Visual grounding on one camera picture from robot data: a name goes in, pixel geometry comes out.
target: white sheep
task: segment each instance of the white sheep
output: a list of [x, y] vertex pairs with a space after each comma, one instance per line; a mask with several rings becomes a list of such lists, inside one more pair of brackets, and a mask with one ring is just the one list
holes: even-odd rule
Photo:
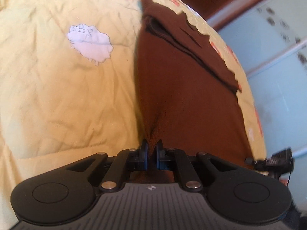
[[107, 34], [100, 33], [95, 26], [79, 24], [71, 26], [67, 34], [72, 48], [75, 48], [89, 61], [95, 60], [95, 65], [110, 58], [113, 46]]

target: yellow bedsheet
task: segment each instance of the yellow bedsheet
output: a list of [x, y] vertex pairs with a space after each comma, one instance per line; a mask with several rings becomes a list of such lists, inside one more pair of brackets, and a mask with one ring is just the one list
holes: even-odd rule
[[[220, 36], [184, 11], [242, 87], [238, 101], [256, 158], [266, 155], [246, 76]], [[0, 0], [0, 229], [16, 222], [16, 184], [99, 151], [138, 147], [135, 92], [139, 0]]]

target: mattress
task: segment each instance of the mattress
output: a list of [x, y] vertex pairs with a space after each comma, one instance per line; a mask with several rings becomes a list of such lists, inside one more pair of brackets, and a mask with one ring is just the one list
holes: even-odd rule
[[[235, 73], [255, 158], [266, 149], [245, 73], [232, 50], [180, 0], [154, 0], [210, 35]], [[139, 0], [0, 0], [0, 229], [16, 221], [16, 184], [93, 153], [138, 147]]]

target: folded fabric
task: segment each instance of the folded fabric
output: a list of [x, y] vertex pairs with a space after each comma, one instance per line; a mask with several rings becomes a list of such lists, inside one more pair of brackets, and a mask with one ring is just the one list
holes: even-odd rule
[[185, 13], [141, 3], [138, 89], [150, 153], [162, 139], [167, 148], [205, 151], [246, 167], [252, 152], [234, 73]]

